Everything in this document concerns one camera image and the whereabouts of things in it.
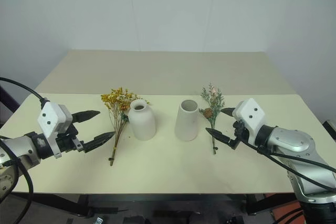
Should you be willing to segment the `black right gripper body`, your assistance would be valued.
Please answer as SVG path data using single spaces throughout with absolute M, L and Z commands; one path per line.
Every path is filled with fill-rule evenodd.
M 236 149 L 240 142 L 248 143 L 248 130 L 242 120 L 234 122 L 233 128 L 235 139 L 229 141 L 229 146 Z

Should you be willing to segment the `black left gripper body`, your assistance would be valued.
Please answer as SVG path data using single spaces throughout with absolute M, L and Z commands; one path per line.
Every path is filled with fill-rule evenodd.
M 77 138 L 78 131 L 73 124 L 70 124 L 64 133 L 58 133 L 56 143 L 61 152 L 77 150 L 83 151 L 83 143 Z

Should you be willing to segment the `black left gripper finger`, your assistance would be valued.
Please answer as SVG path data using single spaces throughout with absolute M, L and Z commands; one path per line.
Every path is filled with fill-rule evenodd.
M 72 123 L 81 123 L 100 114 L 100 111 L 87 110 L 72 114 Z
M 102 146 L 109 139 L 111 139 L 114 136 L 114 134 L 115 132 L 106 132 L 94 137 L 93 140 L 90 142 L 83 143 L 83 151 L 87 153 Z

